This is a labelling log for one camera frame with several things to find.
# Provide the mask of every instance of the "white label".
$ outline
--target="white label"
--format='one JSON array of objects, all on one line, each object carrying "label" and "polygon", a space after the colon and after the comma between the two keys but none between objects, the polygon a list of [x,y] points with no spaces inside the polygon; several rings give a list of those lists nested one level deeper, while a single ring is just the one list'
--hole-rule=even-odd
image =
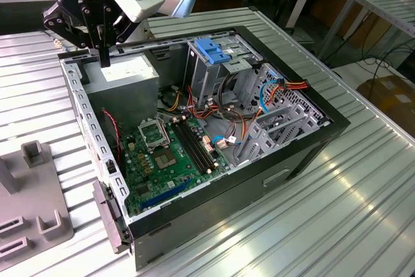
[{"label": "white label", "polygon": [[411,103],[412,102],[405,94],[395,94],[395,96],[402,103]]},{"label": "white label", "polygon": [[154,77],[153,68],[148,66],[142,56],[101,69],[106,81],[114,81],[131,76],[140,76],[142,80]]},{"label": "white label", "polygon": [[384,80],[384,81],[381,81],[381,83],[382,83],[382,85],[385,86],[386,89],[395,89],[396,88],[396,86],[394,85],[394,83],[392,81]]},{"label": "white label", "polygon": [[228,137],[228,142],[235,143],[236,142],[236,137],[235,136]]}]

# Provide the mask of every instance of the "cable connector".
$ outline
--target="cable connector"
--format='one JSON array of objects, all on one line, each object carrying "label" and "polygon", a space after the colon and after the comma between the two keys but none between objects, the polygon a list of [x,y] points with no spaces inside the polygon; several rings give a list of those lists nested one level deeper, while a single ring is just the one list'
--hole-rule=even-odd
[{"label": "cable connector", "polygon": [[285,84],[285,79],[284,78],[277,79],[277,85],[282,87],[284,89],[284,91],[287,89],[287,85]]}]

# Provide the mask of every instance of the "green motherboard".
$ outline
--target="green motherboard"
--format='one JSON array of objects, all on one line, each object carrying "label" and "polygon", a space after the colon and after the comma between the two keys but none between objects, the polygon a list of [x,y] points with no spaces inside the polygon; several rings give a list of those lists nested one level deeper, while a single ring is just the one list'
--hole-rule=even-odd
[{"label": "green motherboard", "polygon": [[[185,126],[186,129],[191,129],[194,136],[192,143],[196,142],[205,149],[202,138],[206,133],[197,119],[187,119]],[[200,166],[194,163],[197,160],[187,152],[192,151],[186,150],[186,143],[179,140],[172,123],[164,124],[170,146],[157,147],[150,153],[146,142],[160,139],[160,129],[154,125],[146,127],[145,130],[146,141],[140,131],[121,138],[126,152],[125,180],[130,190],[126,207],[130,215],[137,215],[230,169],[220,151],[213,149],[205,155],[215,164],[214,169],[209,170],[209,173],[201,172]]]}]

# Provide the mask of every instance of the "ram slot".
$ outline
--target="ram slot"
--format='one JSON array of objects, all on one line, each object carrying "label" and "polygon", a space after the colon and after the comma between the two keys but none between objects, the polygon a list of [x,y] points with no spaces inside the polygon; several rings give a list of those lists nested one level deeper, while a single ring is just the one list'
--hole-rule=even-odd
[{"label": "ram slot", "polygon": [[212,160],[202,149],[189,127],[183,123],[174,125],[172,127],[174,133],[178,136],[178,139],[182,143],[184,149],[196,165],[199,173],[204,175],[208,169],[214,169]]},{"label": "ram slot", "polygon": [[195,144],[195,149],[197,150],[198,155],[200,157],[202,157],[203,162],[205,163],[205,166],[207,167],[206,170],[207,169],[214,170],[215,166],[213,165],[213,162],[212,162],[211,158],[209,157],[206,150],[203,149],[202,146],[200,146],[197,138],[195,138],[195,135],[193,134],[193,132],[189,128],[189,126],[187,126],[187,124],[185,124],[185,123],[182,123],[180,125],[180,127],[182,128],[184,134],[187,136],[189,141],[191,141],[193,144]]}]

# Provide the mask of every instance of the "red cable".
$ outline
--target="red cable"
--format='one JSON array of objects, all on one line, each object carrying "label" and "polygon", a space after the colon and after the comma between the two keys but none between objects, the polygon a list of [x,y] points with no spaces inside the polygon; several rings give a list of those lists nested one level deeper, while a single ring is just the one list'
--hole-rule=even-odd
[{"label": "red cable", "polygon": [[115,136],[117,137],[117,152],[118,152],[118,162],[119,162],[119,157],[120,157],[120,148],[119,148],[119,146],[120,146],[120,141],[119,141],[119,134],[118,134],[118,127],[117,127],[117,123],[115,122],[115,120],[114,120],[114,118],[112,117],[112,115],[110,114],[110,113],[108,113],[106,110],[103,110],[102,111],[104,114],[106,114],[110,119],[111,119],[111,122],[112,122],[112,125],[113,125],[113,127],[114,127],[114,130],[115,130]]}]

